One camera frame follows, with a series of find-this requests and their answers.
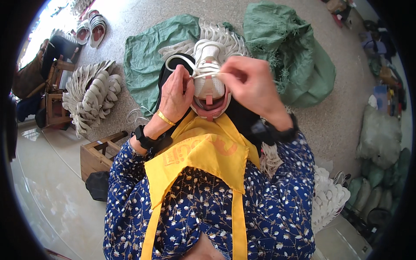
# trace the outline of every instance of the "wooden bench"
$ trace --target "wooden bench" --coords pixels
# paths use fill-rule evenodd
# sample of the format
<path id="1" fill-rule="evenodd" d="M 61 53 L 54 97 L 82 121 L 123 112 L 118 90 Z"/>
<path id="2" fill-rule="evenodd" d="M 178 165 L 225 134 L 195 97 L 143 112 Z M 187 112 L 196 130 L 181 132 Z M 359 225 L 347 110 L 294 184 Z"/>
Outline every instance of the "wooden bench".
<path id="1" fill-rule="evenodd" d="M 98 141 L 81 145 L 81 178 L 85 182 L 89 175 L 97 171 L 109 171 L 113 164 L 114 156 L 107 158 L 105 156 L 107 147 L 114 149 L 117 153 L 121 147 L 115 144 L 118 140 L 126 137 L 128 133 L 122 131 L 111 136 L 102 138 Z"/>

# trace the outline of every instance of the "blue floral shirt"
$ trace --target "blue floral shirt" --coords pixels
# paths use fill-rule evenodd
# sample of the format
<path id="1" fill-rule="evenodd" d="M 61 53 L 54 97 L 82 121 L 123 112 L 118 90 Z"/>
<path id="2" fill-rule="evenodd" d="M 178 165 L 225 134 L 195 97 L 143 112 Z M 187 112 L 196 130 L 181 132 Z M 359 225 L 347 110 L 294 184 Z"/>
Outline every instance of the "blue floral shirt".
<path id="1" fill-rule="evenodd" d="M 279 143 L 283 164 L 269 180 L 250 161 L 245 168 L 245 228 L 248 259 L 309 259 L 315 251 L 311 228 L 314 157 L 299 133 Z M 110 170 L 105 216 L 107 259 L 140 259 L 152 214 L 144 162 L 127 141 Z M 233 258 L 233 193 L 219 178 L 185 168 L 167 193 L 157 227 L 152 259 L 179 259 L 204 232 L 225 259 Z"/>

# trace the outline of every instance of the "person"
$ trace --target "person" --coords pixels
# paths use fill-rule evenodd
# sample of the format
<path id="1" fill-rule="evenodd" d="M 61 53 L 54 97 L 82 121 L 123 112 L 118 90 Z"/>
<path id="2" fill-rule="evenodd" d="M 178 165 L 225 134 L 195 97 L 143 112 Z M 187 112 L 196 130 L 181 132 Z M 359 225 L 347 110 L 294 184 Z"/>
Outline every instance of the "person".
<path id="1" fill-rule="evenodd" d="M 161 78 L 166 81 L 162 81 L 158 107 L 161 114 L 152 117 L 141 135 L 157 140 L 172 127 L 177 127 L 172 133 L 172 148 L 178 142 L 181 145 L 191 140 L 192 131 L 204 132 L 203 126 L 214 129 L 227 122 L 230 107 L 214 122 L 202 122 L 204 119 L 198 119 L 196 114 L 192 114 L 193 111 L 189 111 L 195 87 L 186 66 L 176 64 L 176 69 L 169 76 L 162 72 L 159 83 Z M 280 101 L 266 61 L 229 57 L 217 77 L 228 85 L 238 104 L 265 118 L 277 131 L 294 128 L 294 120 Z M 230 147 L 228 150 L 223 149 L 218 153 L 208 145 L 201 146 L 202 141 L 197 142 L 192 151 L 198 150 L 198 147 L 202 147 L 202 150 L 193 157 L 192 152 L 188 151 L 184 161 L 194 164 L 185 167 L 182 167 L 185 162 L 181 148 L 177 148 L 175 158 L 169 157 L 171 148 L 155 156 L 153 148 L 147 150 L 148 145 L 141 144 L 135 136 L 121 147 L 109 176 L 103 241 L 107 259 L 311 258 L 315 250 L 311 228 L 314 156 L 305 136 L 297 131 L 293 141 L 277 142 L 277 152 L 283 164 L 269 179 L 255 165 L 254 162 L 258 162 L 257 153 L 251 153 L 253 145 L 242 135 L 246 153 L 242 160 L 244 191 L 240 193 L 229 177 L 234 174 L 235 168 L 240 167 L 235 162 L 240 159 L 233 157 L 222 160 L 221 155 L 225 152 L 231 158 L 229 152 L 233 147 L 236 153 L 240 147 L 239 141 L 228 145 L 229 139 L 239 138 L 238 133 L 228 130 L 222 136 L 217 134 L 212 140 L 209 139 L 212 136 L 210 131 L 214 130 L 207 130 L 205 132 L 208 134 L 203 135 L 212 144 L 221 139 L 222 144 Z M 171 159 L 172 165 L 180 166 L 180 172 L 174 175 L 176 179 L 168 180 L 171 185 L 166 189 L 164 182 L 170 178 L 170 165 L 166 162 Z M 229 172 L 207 172 L 201 169 L 216 165 L 220 165 L 221 169 L 227 168 Z M 159 193 L 163 196 L 158 201 L 155 194 L 161 189 L 166 190 Z M 238 211 L 235 211 L 234 206 L 239 205 L 237 197 L 243 202 L 242 216 L 235 214 Z M 157 229 L 152 222 L 154 215 Z M 235 219 L 237 217 L 242 218 L 245 225 L 233 226 L 233 223 L 239 223 Z M 244 239 L 246 245 L 236 246 L 237 241 Z M 152 246 L 151 257 L 145 252 L 149 250 L 149 245 Z"/>
<path id="2" fill-rule="evenodd" d="M 55 59 L 71 59 L 78 45 L 66 40 L 64 37 L 54 35 L 45 39 L 40 46 L 35 58 L 21 70 L 16 66 L 13 76 L 12 92 L 22 99 L 16 105 L 17 119 L 23 122 L 29 115 L 36 115 L 45 108 L 45 99 L 41 91 L 32 93 L 40 84 L 44 83 L 49 76 L 49 71 Z M 36 118 L 37 123 L 44 124 L 45 113 L 42 118 Z"/>

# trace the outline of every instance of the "sneaker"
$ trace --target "sneaker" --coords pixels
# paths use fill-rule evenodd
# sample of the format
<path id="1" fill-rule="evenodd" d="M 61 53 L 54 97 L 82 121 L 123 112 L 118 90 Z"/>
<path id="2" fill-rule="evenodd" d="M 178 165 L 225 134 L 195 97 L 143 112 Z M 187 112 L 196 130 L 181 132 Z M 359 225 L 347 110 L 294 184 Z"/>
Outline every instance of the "sneaker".
<path id="1" fill-rule="evenodd" d="M 194 47 L 195 64 L 180 55 L 172 55 L 166 60 L 168 69 L 170 60 L 176 57 L 185 60 L 193 69 L 195 94 L 191 108 L 209 121 L 222 115 L 231 101 L 230 90 L 216 77 L 225 62 L 224 50 L 225 45 L 219 42 L 200 40 Z"/>

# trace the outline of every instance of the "terrazzo floor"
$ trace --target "terrazzo floor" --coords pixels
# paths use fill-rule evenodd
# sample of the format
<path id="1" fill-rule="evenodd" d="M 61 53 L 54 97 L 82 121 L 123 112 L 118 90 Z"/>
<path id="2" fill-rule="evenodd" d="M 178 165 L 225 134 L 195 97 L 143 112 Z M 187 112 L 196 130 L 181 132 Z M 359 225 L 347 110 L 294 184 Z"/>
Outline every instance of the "terrazzo floor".
<path id="1" fill-rule="evenodd" d="M 96 0 L 93 9 L 107 19 L 106 35 L 97 49 L 88 45 L 82 49 L 77 66 L 115 60 L 115 73 L 123 79 L 124 43 L 126 38 L 172 16 L 188 13 L 213 22 L 228 21 L 243 32 L 243 18 L 250 0 Z M 376 81 L 367 66 L 367 57 L 360 45 L 361 18 L 351 12 L 353 28 L 339 28 L 320 0 L 280 0 L 276 3 L 294 8 L 297 14 L 312 24 L 314 36 L 330 56 L 337 69 L 333 92 L 319 105 L 295 109 L 299 126 L 306 135 L 315 156 L 333 161 L 333 177 L 337 171 L 359 175 L 359 160 L 355 149 L 359 142 L 362 115 Z M 98 128 L 86 135 L 90 141 L 116 132 L 133 131 L 146 121 L 126 123 L 126 116 L 139 105 L 130 96 L 125 84 L 111 113 Z"/>

